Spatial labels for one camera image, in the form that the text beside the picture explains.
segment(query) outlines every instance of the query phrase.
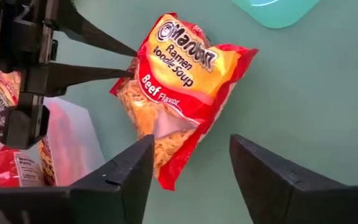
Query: white label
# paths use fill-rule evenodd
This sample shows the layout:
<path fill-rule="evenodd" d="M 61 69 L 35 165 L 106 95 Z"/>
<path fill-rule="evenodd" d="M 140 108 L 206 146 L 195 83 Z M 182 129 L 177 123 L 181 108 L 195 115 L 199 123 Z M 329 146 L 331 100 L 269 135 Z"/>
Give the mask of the white label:
<path fill-rule="evenodd" d="M 15 152 L 15 163 L 21 187 L 41 187 L 44 185 L 39 165 L 21 152 Z"/>

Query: teal table surface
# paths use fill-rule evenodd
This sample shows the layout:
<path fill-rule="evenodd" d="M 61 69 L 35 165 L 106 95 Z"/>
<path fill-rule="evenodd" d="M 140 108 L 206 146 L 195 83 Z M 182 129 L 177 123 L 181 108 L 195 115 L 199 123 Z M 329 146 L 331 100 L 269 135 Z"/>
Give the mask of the teal table surface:
<path fill-rule="evenodd" d="M 344 184 L 358 184 L 358 1 L 321 0 L 295 25 L 268 29 L 222 0 L 76 0 L 100 29 L 137 49 L 159 15 L 175 11 L 215 43 L 257 47 L 246 77 L 193 153 L 177 191 L 152 186 L 145 224 L 252 221 L 229 159 L 229 136 L 241 134 Z M 58 61 L 125 69 L 130 58 L 68 40 Z M 136 140 L 115 80 L 69 89 L 65 99 L 89 109 L 106 159 Z"/>

